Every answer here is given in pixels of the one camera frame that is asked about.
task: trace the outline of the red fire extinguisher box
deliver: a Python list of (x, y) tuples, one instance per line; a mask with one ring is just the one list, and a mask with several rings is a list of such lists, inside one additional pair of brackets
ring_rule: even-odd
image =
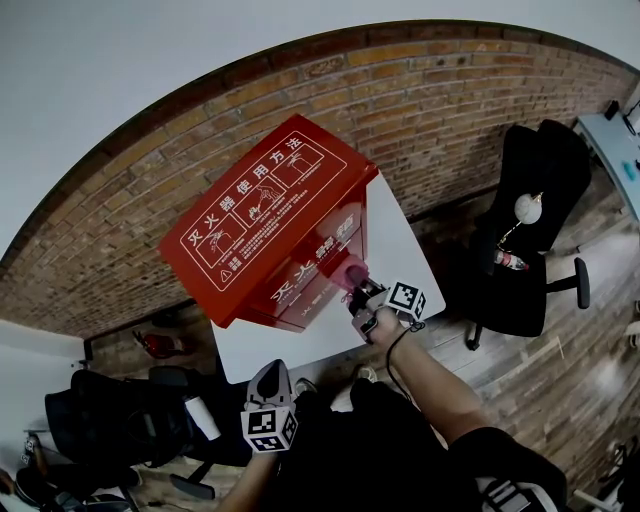
[(293, 116), (229, 169), (160, 243), (219, 327), (241, 318), (302, 331), (337, 293), (349, 254), (366, 257), (366, 185), (378, 169)]

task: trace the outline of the red fire extinguisher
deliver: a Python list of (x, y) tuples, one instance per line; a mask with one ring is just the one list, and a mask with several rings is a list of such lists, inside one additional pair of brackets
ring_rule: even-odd
[(133, 331), (133, 337), (155, 359), (188, 356), (196, 351), (195, 343), (188, 338), (174, 338), (163, 334), (145, 334)]

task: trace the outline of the blue desk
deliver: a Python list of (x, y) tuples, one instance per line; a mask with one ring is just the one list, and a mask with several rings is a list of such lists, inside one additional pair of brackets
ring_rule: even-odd
[(603, 114), (580, 116), (574, 128), (602, 160), (636, 222), (640, 220), (640, 137), (631, 135), (617, 113), (611, 121)]

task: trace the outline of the person's right hand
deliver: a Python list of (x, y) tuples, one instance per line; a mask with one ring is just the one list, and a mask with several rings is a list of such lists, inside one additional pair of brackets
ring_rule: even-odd
[(369, 332), (369, 339), (374, 345), (387, 350), (391, 344), (400, 336), (405, 327), (400, 323), (398, 317), (391, 308), (384, 307), (376, 311), (378, 325)]

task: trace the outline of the white ball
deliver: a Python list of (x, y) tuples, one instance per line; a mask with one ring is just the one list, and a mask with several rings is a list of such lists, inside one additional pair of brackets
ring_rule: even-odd
[(514, 213), (523, 224), (533, 224), (542, 215), (542, 202), (533, 199), (531, 194), (523, 194), (516, 200)]

